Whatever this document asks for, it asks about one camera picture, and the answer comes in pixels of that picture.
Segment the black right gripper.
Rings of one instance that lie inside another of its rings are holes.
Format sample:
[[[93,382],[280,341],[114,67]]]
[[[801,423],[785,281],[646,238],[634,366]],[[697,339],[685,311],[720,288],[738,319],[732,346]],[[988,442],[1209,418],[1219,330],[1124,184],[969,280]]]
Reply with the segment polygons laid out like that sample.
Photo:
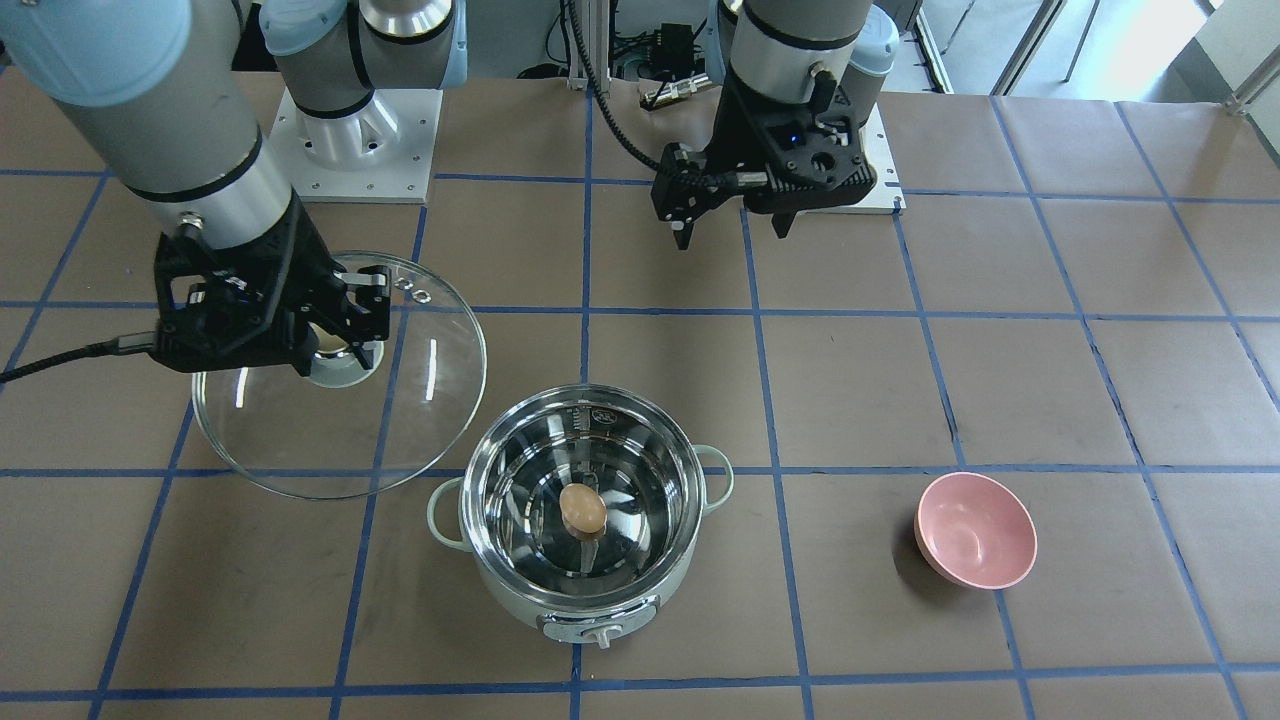
[[[184,211],[159,241],[155,361],[183,373],[284,365],[308,379],[367,379],[381,365],[388,265],[342,272],[297,196],[247,243],[215,249],[211,229]]]

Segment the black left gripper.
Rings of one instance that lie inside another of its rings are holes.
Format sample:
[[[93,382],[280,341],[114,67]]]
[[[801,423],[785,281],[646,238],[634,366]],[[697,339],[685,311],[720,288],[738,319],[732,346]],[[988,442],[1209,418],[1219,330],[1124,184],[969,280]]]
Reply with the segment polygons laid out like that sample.
[[[860,202],[878,179],[861,143],[856,108],[844,87],[828,106],[773,101],[744,85],[723,87],[710,137],[710,177],[728,179],[749,210],[771,214],[774,237],[788,237],[799,211]],[[692,219],[672,220],[680,251]]]

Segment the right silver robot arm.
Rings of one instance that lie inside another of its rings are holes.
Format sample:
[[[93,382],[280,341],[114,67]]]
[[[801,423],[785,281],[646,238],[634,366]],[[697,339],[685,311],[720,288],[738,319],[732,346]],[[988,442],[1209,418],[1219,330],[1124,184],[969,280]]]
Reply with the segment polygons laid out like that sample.
[[[381,100],[467,77],[463,1],[5,1],[3,46],[161,223],[159,318],[28,363],[147,354],[177,372],[289,366],[361,383],[390,337],[390,261],[328,250],[233,76],[257,26],[302,122],[305,155],[374,167],[403,138]]]

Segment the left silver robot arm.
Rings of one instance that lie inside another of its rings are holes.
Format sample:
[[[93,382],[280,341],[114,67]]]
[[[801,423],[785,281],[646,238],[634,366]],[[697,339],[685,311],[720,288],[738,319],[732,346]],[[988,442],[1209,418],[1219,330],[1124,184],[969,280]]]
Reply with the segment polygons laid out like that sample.
[[[870,1],[714,1],[710,137],[668,143],[650,197],[678,249],[731,199],[785,237],[805,211],[852,206],[879,173],[864,129],[899,47]]]

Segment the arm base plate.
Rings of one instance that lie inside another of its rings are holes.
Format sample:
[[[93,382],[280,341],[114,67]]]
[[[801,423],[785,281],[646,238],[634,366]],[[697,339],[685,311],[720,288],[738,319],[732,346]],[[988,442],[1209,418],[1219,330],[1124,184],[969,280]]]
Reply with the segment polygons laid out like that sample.
[[[443,97],[440,90],[378,90],[353,115],[321,119],[285,91],[270,147],[306,202],[424,205]]]
[[[876,104],[861,129],[863,150],[876,172],[876,186],[859,202],[836,208],[835,213],[847,215],[892,215],[904,206],[901,182],[879,104]]]

